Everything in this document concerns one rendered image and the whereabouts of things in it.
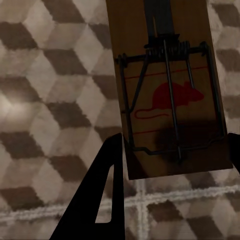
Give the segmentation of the mousetrap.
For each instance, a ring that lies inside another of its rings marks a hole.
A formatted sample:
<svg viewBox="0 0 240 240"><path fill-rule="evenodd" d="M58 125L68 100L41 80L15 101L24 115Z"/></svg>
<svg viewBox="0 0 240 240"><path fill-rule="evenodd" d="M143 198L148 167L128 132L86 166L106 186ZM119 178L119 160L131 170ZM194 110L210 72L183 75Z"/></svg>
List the mousetrap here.
<svg viewBox="0 0 240 240"><path fill-rule="evenodd" d="M128 179L233 169L206 0L106 0Z"/></svg>

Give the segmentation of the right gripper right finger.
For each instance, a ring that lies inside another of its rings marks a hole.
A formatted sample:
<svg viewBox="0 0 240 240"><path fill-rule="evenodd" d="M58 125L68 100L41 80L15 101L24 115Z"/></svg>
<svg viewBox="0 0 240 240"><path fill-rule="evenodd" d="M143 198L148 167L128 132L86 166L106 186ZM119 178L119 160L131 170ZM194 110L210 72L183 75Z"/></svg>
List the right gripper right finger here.
<svg viewBox="0 0 240 240"><path fill-rule="evenodd" d="M240 173L240 135L228 133L228 140L230 160Z"/></svg>

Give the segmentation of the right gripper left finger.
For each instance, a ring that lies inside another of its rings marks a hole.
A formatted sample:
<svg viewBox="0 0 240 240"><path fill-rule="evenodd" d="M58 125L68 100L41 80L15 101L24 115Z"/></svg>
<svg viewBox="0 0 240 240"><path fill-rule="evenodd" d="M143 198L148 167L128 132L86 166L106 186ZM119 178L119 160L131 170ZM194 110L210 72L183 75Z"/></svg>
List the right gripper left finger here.
<svg viewBox="0 0 240 240"><path fill-rule="evenodd" d="M113 165L111 221L95 223ZM103 143L49 240L125 240L122 133Z"/></svg>

